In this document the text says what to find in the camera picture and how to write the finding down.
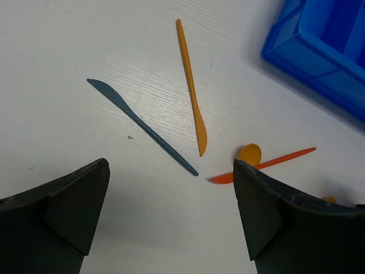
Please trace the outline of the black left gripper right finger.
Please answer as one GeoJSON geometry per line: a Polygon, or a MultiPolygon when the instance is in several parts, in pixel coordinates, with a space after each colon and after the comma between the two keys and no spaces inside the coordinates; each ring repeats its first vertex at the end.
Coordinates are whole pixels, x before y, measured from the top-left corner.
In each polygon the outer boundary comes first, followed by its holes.
{"type": "Polygon", "coordinates": [[[258,273],[364,272],[364,205],[311,196],[242,160],[233,184],[258,273]]]}

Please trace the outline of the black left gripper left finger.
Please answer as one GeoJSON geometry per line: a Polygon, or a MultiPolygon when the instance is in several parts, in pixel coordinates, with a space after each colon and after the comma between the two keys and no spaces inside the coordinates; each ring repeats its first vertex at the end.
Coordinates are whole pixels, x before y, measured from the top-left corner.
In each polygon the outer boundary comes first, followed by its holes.
{"type": "Polygon", "coordinates": [[[1,199],[1,273],[79,273],[109,181],[109,163],[100,158],[1,199]]]}

